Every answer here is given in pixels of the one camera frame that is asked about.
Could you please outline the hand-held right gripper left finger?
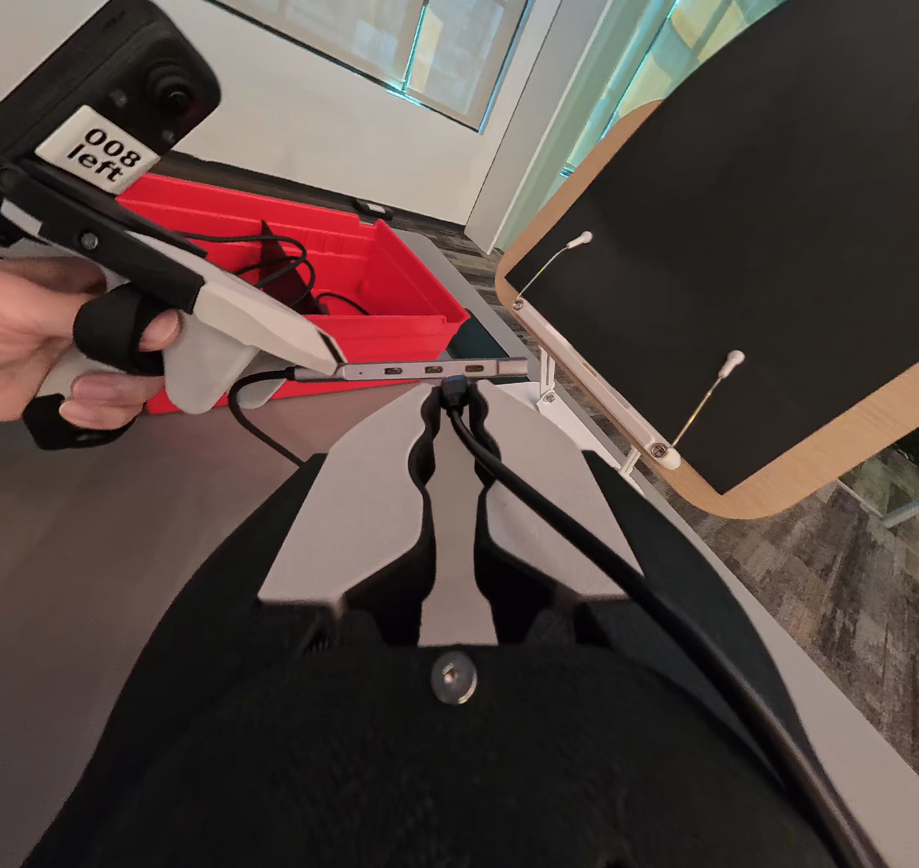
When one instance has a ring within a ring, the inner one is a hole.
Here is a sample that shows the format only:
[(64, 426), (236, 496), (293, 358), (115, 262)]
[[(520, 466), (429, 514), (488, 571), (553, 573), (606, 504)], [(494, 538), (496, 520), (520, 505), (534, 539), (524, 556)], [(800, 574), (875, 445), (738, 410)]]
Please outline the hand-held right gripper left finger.
[(437, 391), (408, 390), (327, 453), (258, 592), (261, 603), (367, 613), (390, 645), (418, 645), (435, 583), (430, 495)]

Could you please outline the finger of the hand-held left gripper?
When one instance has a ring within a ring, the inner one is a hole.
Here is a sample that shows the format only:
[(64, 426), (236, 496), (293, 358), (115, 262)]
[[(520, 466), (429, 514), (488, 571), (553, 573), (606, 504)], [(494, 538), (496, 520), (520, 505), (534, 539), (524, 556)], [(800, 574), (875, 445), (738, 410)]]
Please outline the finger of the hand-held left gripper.
[(164, 355), (168, 399), (183, 413), (210, 411), (240, 378), (304, 367), (331, 376), (346, 362), (337, 342), (305, 316), (245, 282), (207, 281)]

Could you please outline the large window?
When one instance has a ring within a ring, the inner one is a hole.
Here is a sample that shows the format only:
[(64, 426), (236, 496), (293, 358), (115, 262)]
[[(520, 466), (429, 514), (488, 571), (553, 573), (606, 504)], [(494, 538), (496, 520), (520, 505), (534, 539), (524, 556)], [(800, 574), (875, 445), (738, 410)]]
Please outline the large window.
[(481, 131), (533, 0), (208, 0)]

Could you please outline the black bin divider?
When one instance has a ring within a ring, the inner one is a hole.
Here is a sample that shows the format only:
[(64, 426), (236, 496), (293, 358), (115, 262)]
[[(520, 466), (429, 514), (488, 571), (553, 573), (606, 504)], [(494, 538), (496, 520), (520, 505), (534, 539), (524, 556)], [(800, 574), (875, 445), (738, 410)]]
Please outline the black bin divider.
[(316, 300), (316, 272), (302, 244), (281, 242), (264, 220), (257, 287), (301, 315), (319, 315), (327, 310)]

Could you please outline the black cable blue plug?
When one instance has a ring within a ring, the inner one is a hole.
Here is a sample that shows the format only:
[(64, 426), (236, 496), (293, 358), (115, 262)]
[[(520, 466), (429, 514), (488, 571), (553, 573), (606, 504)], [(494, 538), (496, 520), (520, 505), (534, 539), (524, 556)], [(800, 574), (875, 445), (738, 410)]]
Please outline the black cable blue plug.
[(461, 410), (469, 404), (471, 393), (465, 377), (448, 378), (440, 386), (443, 409), (476, 462), (623, 589), (705, 675), (763, 752), (798, 811), (832, 851), (837, 866), (884, 866), (824, 770), (814, 765), (719, 644), (622, 556), (511, 471), (466, 426)]

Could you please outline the glass partition window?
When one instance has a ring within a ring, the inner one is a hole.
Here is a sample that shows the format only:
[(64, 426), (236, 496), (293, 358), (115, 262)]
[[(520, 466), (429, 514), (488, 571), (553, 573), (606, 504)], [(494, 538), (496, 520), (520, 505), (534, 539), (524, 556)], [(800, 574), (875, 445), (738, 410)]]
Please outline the glass partition window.
[(650, 0), (560, 168), (570, 177), (617, 121), (661, 100), (747, 27), (787, 0)]

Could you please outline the black charger box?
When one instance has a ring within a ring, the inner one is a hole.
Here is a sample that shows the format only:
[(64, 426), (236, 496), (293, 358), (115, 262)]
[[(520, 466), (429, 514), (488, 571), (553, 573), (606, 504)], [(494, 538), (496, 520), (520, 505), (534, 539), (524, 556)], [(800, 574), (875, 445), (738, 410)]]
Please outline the black charger box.
[(474, 364), (480, 359), (507, 357), (506, 350), (473, 315), (469, 315), (466, 322), (461, 324), (446, 352), (453, 360), (468, 360)]

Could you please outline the red plastic bin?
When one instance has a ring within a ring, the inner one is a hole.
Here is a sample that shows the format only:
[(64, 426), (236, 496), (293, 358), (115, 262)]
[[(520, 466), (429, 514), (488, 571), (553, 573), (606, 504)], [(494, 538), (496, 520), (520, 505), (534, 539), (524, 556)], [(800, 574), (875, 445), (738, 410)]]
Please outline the red plastic bin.
[[(303, 315), (331, 336), (352, 363), (438, 359), (465, 307), (383, 221), (278, 197), (147, 174), (119, 197), (128, 208), (184, 235), (264, 235), (302, 244), (316, 272), (324, 314)], [(214, 265), (256, 285), (261, 241), (199, 242)]]

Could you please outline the white tablet stand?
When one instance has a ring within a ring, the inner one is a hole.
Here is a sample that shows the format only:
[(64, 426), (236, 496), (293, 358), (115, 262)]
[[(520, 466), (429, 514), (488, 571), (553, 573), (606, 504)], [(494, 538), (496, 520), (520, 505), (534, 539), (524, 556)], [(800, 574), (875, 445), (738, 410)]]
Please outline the white tablet stand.
[(696, 417), (706, 406), (714, 391), (717, 390), (718, 385), (728, 379), (732, 372), (742, 365), (745, 360), (745, 354), (740, 350), (729, 352), (705, 396), (698, 403), (675, 438), (671, 441), (663, 438), (644, 416), (615, 390), (598, 371), (591, 368), (584, 357), (545, 320), (527, 299), (529, 289), (535, 285), (536, 280), (547, 271), (549, 266), (561, 254), (589, 244), (592, 240), (593, 233), (583, 231), (577, 237), (568, 241), (557, 253), (549, 257), (545, 265), (536, 271), (534, 277), (524, 284), (522, 290), (516, 294), (511, 304), (511, 310), (523, 324), (531, 328), (532, 334), (539, 340), (540, 349), (546, 354), (545, 358), (540, 359), (541, 364), (545, 367), (540, 371), (540, 399), (546, 402), (552, 392), (549, 378), (554, 375), (554, 361), (556, 357), (559, 357), (567, 372), (593, 397), (600, 408), (624, 429), (626, 436), (629, 438), (632, 448), (624, 465), (619, 469), (622, 476), (629, 476), (638, 461), (640, 451), (644, 451), (661, 468), (668, 471), (677, 470), (681, 467), (683, 458), (676, 446), (687, 433), (689, 427), (695, 422)]

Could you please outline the grey usb hub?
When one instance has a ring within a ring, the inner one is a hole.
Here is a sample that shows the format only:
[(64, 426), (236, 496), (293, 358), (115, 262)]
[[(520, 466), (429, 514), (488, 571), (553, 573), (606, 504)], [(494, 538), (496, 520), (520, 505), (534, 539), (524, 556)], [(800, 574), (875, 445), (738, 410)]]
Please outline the grey usb hub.
[(255, 426), (244, 415), (239, 402), (246, 387), (263, 382), (327, 383), (327, 382), (379, 382), (406, 380), (441, 381), (451, 377), (467, 379), (522, 378), (528, 370), (526, 358), (499, 357), (477, 359), (441, 359), (434, 362), (384, 362), (378, 364), (339, 364), (334, 371), (324, 373), (306, 367), (282, 367), (279, 370), (261, 371), (246, 375), (233, 383), (227, 393), (228, 408), (236, 422), (263, 444), (289, 460), (296, 467), (305, 461), (282, 447)]

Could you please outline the person's left hand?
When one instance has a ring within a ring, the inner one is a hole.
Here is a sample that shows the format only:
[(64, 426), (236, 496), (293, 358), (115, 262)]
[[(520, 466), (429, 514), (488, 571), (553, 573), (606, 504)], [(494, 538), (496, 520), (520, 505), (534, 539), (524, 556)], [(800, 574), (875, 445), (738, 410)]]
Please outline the person's left hand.
[[(107, 290), (98, 266), (78, 257), (3, 260), (1, 268), (1, 421), (13, 422), (70, 348), (75, 317)], [(77, 378), (59, 409), (81, 429), (132, 422), (164, 386), (162, 378), (94, 372)]]

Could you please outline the black board wooden rim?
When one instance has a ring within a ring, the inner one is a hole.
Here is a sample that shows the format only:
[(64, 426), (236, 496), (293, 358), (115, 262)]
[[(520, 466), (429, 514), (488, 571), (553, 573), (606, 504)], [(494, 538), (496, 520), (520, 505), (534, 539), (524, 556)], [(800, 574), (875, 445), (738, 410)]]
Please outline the black board wooden rim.
[(520, 233), (527, 299), (729, 519), (787, 510), (917, 429), (917, 0), (787, 0), (621, 118)]

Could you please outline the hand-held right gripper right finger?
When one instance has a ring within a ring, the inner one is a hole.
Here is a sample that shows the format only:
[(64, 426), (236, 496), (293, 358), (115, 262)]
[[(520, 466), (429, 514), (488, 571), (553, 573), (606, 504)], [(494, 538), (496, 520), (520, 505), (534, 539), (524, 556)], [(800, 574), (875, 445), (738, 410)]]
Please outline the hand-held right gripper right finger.
[[(500, 460), (554, 505), (641, 568), (597, 483), (587, 447), (518, 398), (513, 386), (479, 381), (470, 399), (471, 430)], [(538, 615), (626, 593), (499, 482), (483, 485), (473, 546), (474, 574), (491, 608), (499, 644), (521, 644)]]

